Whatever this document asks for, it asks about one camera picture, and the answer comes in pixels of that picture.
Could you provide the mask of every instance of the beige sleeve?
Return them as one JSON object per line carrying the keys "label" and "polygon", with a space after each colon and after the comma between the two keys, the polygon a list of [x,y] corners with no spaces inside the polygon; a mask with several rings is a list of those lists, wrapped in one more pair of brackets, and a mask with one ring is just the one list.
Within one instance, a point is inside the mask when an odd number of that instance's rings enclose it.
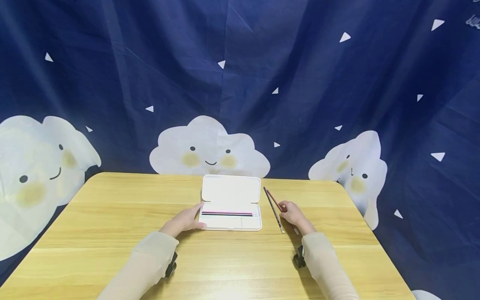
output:
{"label": "beige sleeve", "polygon": [[139,300],[165,276],[178,244],[167,234],[150,233],[133,249],[130,259],[97,300]]}
{"label": "beige sleeve", "polygon": [[360,299],[338,261],[335,249],[323,233],[304,236],[302,245],[305,263],[327,300]]}

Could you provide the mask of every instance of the cloud cheek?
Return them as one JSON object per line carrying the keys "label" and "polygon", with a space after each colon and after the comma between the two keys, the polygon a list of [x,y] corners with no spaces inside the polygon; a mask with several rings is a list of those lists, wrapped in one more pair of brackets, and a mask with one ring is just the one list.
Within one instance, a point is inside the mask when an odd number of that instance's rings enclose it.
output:
{"label": "cloud cheek", "polygon": [[181,157],[181,161],[188,168],[198,167],[202,163],[198,154],[193,152],[185,152]]}
{"label": "cloud cheek", "polygon": [[357,194],[361,194],[366,190],[365,183],[363,183],[363,180],[361,180],[357,176],[355,176],[351,181],[350,188],[352,192]]}
{"label": "cloud cheek", "polygon": [[30,208],[45,199],[47,188],[39,181],[24,183],[16,195],[19,207]]}
{"label": "cloud cheek", "polygon": [[78,162],[75,159],[75,156],[73,156],[72,152],[70,150],[65,150],[62,156],[62,161],[63,161],[63,166],[66,166],[70,169],[73,169],[77,167]]}
{"label": "cloud cheek", "polygon": [[348,166],[348,161],[344,160],[341,164],[338,165],[338,167],[336,168],[336,171],[338,173],[341,173],[343,170],[345,170],[347,166]]}
{"label": "cloud cheek", "polygon": [[225,169],[234,169],[237,166],[237,159],[231,154],[227,154],[220,160],[220,165]]}

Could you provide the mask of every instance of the white triangle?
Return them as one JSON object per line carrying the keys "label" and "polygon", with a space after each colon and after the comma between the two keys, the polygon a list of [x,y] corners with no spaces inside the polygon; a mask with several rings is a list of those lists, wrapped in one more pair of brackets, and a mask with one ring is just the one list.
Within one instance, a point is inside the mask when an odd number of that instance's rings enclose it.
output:
{"label": "white triangle", "polygon": [[444,20],[435,19],[435,20],[433,21],[433,25],[432,25],[432,30],[431,30],[431,31],[433,31],[433,30],[437,29],[438,27],[440,27],[443,23],[445,23]]}
{"label": "white triangle", "polygon": [[348,33],[344,32],[343,35],[342,35],[342,38],[340,39],[340,43],[343,43],[346,40],[351,39],[351,38],[352,37]]}
{"label": "white triangle", "polygon": [[53,62],[53,59],[48,52],[45,54],[45,60]]}
{"label": "white triangle", "polygon": [[430,153],[430,155],[433,156],[436,160],[442,161],[445,156],[445,152]]}
{"label": "white triangle", "polygon": [[398,211],[398,209],[393,213],[395,216],[399,217],[400,219],[403,219],[402,214]]}

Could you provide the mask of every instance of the wood grain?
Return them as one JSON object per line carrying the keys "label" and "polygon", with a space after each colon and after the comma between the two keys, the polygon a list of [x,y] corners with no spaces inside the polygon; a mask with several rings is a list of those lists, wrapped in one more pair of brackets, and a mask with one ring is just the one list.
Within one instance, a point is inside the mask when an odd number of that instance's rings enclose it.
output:
{"label": "wood grain", "polygon": [[[335,182],[262,179],[295,201],[334,245],[363,300],[414,300],[407,285]],[[202,178],[101,173],[92,177],[0,288],[0,299],[95,299],[131,249],[200,200]],[[324,299],[307,268],[292,263],[300,237],[282,235],[264,193],[259,232],[179,236],[178,268],[142,299]]]}

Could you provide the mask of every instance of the person's right hand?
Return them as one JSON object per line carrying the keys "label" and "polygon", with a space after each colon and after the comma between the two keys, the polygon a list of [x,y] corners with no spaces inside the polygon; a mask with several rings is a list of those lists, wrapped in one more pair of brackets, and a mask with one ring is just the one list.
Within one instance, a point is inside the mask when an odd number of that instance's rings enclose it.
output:
{"label": "person's right hand", "polygon": [[286,212],[280,213],[280,216],[287,220],[290,224],[295,225],[302,235],[317,232],[313,224],[305,217],[300,208],[293,202],[282,201],[278,205],[283,207]]}

